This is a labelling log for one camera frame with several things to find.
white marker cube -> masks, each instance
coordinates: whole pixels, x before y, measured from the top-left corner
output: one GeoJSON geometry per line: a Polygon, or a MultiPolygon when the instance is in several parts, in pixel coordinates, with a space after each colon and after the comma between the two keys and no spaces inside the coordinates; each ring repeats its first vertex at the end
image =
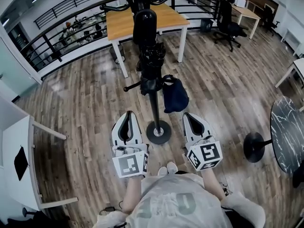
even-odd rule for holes
{"type": "Polygon", "coordinates": [[[116,172],[120,178],[147,174],[149,155],[145,151],[113,157],[116,172]]]}
{"type": "Polygon", "coordinates": [[[223,159],[219,141],[193,145],[187,157],[197,171],[213,168],[223,159]]]}

white t-shirt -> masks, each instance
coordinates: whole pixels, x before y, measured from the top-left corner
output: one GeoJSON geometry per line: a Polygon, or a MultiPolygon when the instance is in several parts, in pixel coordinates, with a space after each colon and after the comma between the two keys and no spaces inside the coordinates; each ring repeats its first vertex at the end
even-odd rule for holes
{"type": "Polygon", "coordinates": [[[218,198],[204,189],[202,178],[195,174],[158,177],[146,188],[143,185],[142,193],[126,227],[232,228],[218,198]]]}

black pants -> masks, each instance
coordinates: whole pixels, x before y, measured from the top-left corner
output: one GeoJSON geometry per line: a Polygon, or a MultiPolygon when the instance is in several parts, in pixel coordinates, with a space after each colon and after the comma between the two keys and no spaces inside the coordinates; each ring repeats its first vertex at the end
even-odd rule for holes
{"type": "Polygon", "coordinates": [[[187,172],[185,172],[185,171],[178,171],[175,174],[187,174],[187,172]]]}

navy blue bag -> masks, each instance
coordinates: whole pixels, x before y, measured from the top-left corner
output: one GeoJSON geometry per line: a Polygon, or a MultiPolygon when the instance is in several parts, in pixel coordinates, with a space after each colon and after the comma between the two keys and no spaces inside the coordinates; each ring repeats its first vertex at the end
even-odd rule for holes
{"type": "Polygon", "coordinates": [[[181,112],[189,103],[189,97],[182,82],[172,75],[165,75],[163,78],[163,99],[165,102],[165,113],[181,112]]]}

white shoe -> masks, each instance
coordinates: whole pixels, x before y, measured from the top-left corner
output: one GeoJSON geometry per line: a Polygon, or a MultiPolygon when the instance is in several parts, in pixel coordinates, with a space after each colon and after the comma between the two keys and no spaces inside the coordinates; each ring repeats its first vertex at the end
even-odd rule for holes
{"type": "Polygon", "coordinates": [[[175,173],[177,173],[178,172],[178,168],[177,168],[177,165],[175,164],[175,163],[173,163],[173,162],[169,162],[168,164],[167,164],[167,169],[168,169],[168,173],[169,174],[175,174],[175,173]]]}
{"type": "Polygon", "coordinates": [[[165,176],[165,175],[168,175],[168,169],[167,167],[160,167],[160,169],[158,170],[157,172],[157,175],[158,176],[165,176]]]}

